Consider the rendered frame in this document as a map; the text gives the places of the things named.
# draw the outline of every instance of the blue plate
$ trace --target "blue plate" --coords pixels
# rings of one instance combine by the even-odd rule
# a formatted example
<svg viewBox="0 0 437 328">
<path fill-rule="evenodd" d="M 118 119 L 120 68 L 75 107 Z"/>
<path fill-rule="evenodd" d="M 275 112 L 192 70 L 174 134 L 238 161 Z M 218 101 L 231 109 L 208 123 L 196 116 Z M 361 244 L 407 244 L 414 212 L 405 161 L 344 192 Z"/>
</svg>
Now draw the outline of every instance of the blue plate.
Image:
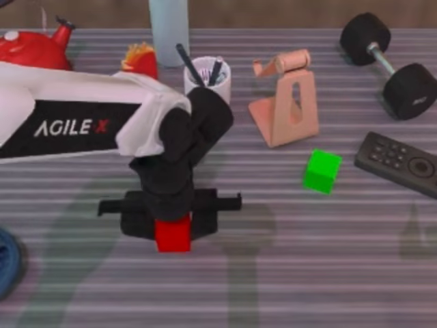
<svg viewBox="0 0 437 328">
<path fill-rule="evenodd" d="M 0 228 L 0 299 L 7 296 L 21 272 L 21 251 L 15 238 Z"/>
</svg>

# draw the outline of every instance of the black remote control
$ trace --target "black remote control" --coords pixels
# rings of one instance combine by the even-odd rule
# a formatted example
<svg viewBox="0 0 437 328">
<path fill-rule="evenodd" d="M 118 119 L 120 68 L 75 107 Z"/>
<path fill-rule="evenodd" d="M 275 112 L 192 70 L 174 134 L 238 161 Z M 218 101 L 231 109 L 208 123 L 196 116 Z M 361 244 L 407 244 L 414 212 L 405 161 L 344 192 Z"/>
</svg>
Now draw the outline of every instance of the black remote control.
<svg viewBox="0 0 437 328">
<path fill-rule="evenodd" d="M 437 156 L 369 132 L 355 156 L 355 166 L 437 199 Z"/>
</svg>

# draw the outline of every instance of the wall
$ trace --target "wall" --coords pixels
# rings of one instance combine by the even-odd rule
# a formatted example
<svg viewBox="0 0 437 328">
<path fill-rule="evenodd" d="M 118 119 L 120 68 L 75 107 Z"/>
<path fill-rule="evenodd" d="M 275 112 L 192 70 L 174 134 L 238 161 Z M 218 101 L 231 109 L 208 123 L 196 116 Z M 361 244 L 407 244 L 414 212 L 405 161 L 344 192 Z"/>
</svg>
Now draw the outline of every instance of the wall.
<svg viewBox="0 0 437 328">
<path fill-rule="evenodd" d="M 189 0 L 191 27 L 341 27 L 371 11 L 391 27 L 437 27 L 436 0 Z M 48 26 L 54 15 L 79 27 L 149 27 L 147 0 L 15 0 L 0 9 L 0 28 Z"/>
</svg>

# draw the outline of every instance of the red teapot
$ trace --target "red teapot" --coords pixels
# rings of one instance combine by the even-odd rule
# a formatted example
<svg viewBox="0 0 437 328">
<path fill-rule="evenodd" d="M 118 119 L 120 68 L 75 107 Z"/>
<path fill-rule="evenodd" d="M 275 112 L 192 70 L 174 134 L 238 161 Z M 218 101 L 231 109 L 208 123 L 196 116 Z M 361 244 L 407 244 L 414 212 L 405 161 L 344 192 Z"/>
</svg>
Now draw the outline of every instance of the red teapot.
<svg viewBox="0 0 437 328">
<path fill-rule="evenodd" d="M 66 49 L 72 31 L 76 28 L 65 19 L 56 17 L 59 27 L 51 36 L 29 31 L 8 31 L 0 37 L 0 62 L 72 70 Z"/>
</svg>

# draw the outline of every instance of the striped wooden tabletop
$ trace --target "striped wooden tabletop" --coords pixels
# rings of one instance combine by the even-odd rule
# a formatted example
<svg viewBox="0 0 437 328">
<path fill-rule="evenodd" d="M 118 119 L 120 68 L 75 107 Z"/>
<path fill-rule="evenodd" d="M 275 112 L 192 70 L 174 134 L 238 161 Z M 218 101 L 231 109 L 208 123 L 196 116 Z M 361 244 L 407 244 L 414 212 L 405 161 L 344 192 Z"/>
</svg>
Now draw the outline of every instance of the striped wooden tabletop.
<svg viewBox="0 0 437 328">
<path fill-rule="evenodd" d="M 353 166 L 368 131 L 437 153 L 437 109 L 395 122 L 386 75 L 345 63 L 340 30 L 194 30 L 193 57 L 221 55 L 233 74 L 234 127 L 196 169 L 197 186 L 241 191 L 241 213 L 186 255 L 121 236 L 104 197 L 138 187 L 115 155 L 0 166 L 0 225 L 27 247 L 28 269 L 0 303 L 1 328 L 430 328 L 437 324 L 437 204 Z M 437 74 L 437 30 L 393 31 L 394 66 Z M 144 30 L 77 30 L 76 70 L 112 74 Z M 251 61 L 309 49 L 321 133 L 268 149 L 247 105 L 273 94 Z M 182 91 L 182 69 L 162 69 Z M 304 190 L 312 149 L 343 157 L 332 195 Z"/>
</svg>

